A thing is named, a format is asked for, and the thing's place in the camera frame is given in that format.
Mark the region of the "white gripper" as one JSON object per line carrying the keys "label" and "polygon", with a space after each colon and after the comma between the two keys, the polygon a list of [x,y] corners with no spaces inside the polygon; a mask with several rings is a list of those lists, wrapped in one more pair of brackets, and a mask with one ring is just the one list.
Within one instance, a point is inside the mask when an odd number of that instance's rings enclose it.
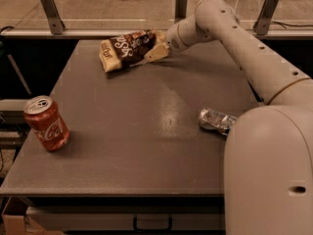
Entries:
{"label": "white gripper", "polygon": [[155,44],[139,49],[139,53],[142,55],[142,60],[139,62],[140,65],[167,57],[169,48],[173,52],[182,52],[195,44],[209,40],[208,32],[203,31],[197,25],[194,15],[174,24],[167,32],[155,30],[154,34],[156,36]]}

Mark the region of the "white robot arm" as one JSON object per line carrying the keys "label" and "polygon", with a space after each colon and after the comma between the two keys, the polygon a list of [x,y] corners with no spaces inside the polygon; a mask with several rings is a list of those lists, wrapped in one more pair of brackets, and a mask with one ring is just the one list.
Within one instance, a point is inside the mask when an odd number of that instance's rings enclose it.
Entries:
{"label": "white robot arm", "polygon": [[201,0],[165,40],[174,52],[220,41],[263,101],[226,140],[226,235],[313,235],[313,79],[243,29],[223,0]]}

